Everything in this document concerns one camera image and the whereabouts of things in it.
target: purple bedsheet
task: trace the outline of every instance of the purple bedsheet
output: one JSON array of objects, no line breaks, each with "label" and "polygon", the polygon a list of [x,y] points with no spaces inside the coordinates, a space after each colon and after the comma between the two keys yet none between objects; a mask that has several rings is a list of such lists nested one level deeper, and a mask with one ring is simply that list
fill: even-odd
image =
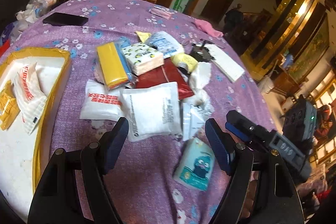
[{"label": "purple bedsheet", "polygon": [[[93,79],[95,47],[121,36],[138,42],[135,31],[154,33],[166,31],[179,42],[186,38],[212,40],[242,66],[237,54],[223,39],[209,37],[199,31],[190,16],[175,13],[173,19],[148,12],[153,4],[142,0],[70,0],[54,11],[89,18],[87,27],[55,27],[38,20],[26,30],[0,59],[27,46],[61,47],[70,51],[72,73],[58,109],[50,154],[57,148],[67,151],[83,148],[97,140],[115,122],[79,119],[84,101],[85,84]],[[205,87],[215,108],[213,118],[222,129],[226,113],[236,109],[252,121],[274,128],[269,110],[256,84],[246,72],[234,84],[212,65],[210,83]],[[190,190],[172,179],[181,156],[182,141],[156,136],[131,143],[126,140],[115,168],[104,180],[121,218],[131,223],[208,223],[228,184],[228,176],[215,164],[207,191]],[[81,176],[77,176],[84,215],[91,217]]]}]

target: pink cloth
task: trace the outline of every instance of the pink cloth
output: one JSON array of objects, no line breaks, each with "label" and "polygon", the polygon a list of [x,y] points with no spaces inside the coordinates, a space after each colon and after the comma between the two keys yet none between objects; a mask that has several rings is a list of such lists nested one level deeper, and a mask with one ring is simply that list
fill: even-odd
[{"label": "pink cloth", "polygon": [[212,25],[205,20],[195,19],[195,25],[199,30],[211,35],[212,37],[218,38],[223,36],[222,32],[216,31],[212,28]]}]

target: tissue pack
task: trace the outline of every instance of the tissue pack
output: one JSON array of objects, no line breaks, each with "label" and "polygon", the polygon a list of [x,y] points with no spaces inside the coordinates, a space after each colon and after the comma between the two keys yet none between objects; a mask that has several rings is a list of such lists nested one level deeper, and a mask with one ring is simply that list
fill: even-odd
[{"label": "tissue pack", "polygon": [[205,191],[215,163],[211,148],[198,138],[188,141],[173,179],[188,188]]}]

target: cartoon character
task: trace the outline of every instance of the cartoon character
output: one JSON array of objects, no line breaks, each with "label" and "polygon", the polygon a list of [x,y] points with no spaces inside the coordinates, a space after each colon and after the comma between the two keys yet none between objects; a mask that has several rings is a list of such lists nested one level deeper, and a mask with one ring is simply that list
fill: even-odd
[{"label": "cartoon character", "polygon": [[195,159],[193,173],[200,178],[205,178],[205,175],[210,171],[210,157],[200,156]]}]

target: yellow tissue pack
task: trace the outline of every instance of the yellow tissue pack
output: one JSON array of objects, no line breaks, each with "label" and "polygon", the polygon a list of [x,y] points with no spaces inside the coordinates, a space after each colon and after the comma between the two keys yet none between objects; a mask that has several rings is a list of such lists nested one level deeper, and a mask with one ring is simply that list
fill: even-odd
[{"label": "yellow tissue pack", "polygon": [[198,61],[195,58],[185,53],[176,54],[170,59],[176,67],[182,67],[188,73],[193,72],[193,70],[196,68],[196,65],[198,64]]},{"label": "yellow tissue pack", "polygon": [[8,129],[20,112],[11,90],[11,85],[11,81],[8,80],[0,93],[0,120],[2,121],[2,130]]},{"label": "yellow tissue pack", "polygon": [[131,74],[127,62],[113,42],[98,46],[97,54],[107,88],[113,89],[129,82]]}]

